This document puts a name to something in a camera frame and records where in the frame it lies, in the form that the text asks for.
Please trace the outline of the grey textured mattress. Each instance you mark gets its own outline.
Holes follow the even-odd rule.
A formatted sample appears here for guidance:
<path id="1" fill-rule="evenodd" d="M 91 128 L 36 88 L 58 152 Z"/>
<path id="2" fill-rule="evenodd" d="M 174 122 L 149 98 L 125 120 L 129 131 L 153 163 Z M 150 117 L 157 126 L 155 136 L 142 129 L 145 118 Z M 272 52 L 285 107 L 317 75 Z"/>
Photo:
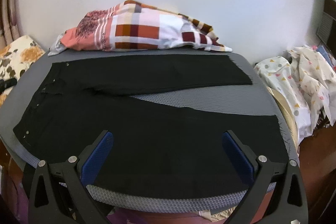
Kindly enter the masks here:
<path id="1" fill-rule="evenodd" d="M 5 146 L 20 167 L 25 164 L 37 166 L 38 158 L 23 147 L 13 132 L 14 126 L 21 120 L 24 110 L 29 104 L 33 93 L 47 75 L 52 63 L 88 59 L 90 57 L 104 58 L 109 53 L 66 51 L 54 57 L 43 55 L 18 86 L 11 92 L 5 104 L 1 107 L 1 138 Z M 252 80 L 250 86 L 224 86 L 222 88 L 200 88 L 181 90 L 161 94 L 140 95 L 137 98 L 158 105 L 172 106 L 178 109 L 190 107 L 194 110 L 210 111 L 222 114 L 243 114 L 249 118 L 261 115 L 275 115 L 280 128 L 281 144 L 272 152 L 278 156 L 282 150 L 291 160 L 298 160 L 297 149 L 291 137 L 290 130 L 281 114 L 274 98 L 266 90 L 260 77 L 256 74 L 248 61 L 236 53 L 227 56 L 246 73 Z M 96 201 L 110 205 L 124 206 L 127 209 L 149 211 L 153 213 L 186 213 L 200 210 L 227 210 L 236 206 L 246 193 L 245 190 L 231 190 L 228 194 L 215 192 L 207 198 L 163 199 L 136 197 L 135 195 L 119 194 L 105 188 L 90 185 L 89 193 Z"/>

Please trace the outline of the black pants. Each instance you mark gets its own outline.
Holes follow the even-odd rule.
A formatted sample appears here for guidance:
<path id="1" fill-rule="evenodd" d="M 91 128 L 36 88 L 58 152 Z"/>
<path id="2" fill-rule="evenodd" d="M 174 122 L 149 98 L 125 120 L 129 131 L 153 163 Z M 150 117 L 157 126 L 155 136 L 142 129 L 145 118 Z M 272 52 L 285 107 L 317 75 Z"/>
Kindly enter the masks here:
<path id="1" fill-rule="evenodd" d="M 94 186 L 164 199 L 207 198 L 244 190 L 222 147 L 232 130 L 256 155 L 284 163 L 275 115 L 181 109 L 138 99 L 200 88 L 250 86 L 227 55 L 128 55 L 54 63 L 13 131 L 50 163 L 79 155 L 103 130 L 114 142 Z"/>

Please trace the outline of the white patterned bedsheet pile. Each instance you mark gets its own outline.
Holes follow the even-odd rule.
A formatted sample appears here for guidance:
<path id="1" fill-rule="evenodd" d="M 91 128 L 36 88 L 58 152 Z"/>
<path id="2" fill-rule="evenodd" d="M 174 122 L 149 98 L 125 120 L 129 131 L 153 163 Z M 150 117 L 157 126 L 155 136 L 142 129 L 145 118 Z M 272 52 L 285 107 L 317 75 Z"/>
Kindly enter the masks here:
<path id="1" fill-rule="evenodd" d="M 254 70 L 266 86 L 286 99 L 301 142 L 313 134 L 320 113 L 335 124 L 335 71 L 311 47 L 295 47 L 289 54 L 291 61 L 271 57 L 257 63 Z"/>

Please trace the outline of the beige floral curtain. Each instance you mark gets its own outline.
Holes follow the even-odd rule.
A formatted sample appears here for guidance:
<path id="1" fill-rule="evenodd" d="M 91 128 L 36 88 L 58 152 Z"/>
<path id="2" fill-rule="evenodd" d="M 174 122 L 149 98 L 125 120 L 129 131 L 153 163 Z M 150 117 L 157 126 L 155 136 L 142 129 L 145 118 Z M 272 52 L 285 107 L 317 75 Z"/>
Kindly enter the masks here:
<path id="1" fill-rule="evenodd" d="M 1 49 L 19 37 L 15 0 L 1 0 Z"/>

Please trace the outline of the floral cream pillow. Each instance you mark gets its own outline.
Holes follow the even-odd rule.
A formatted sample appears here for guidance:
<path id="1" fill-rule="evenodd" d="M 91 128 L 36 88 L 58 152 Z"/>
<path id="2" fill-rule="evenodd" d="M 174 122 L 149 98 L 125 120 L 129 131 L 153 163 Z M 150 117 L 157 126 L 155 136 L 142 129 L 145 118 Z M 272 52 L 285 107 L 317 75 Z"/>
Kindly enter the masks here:
<path id="1" fill-rule="evenodd" d="M 28 35 L 21 36 L 7 46 L 1 35 L 1 80 L 13 77 L 19 80 L 44 54 L 42 47 Z"/>

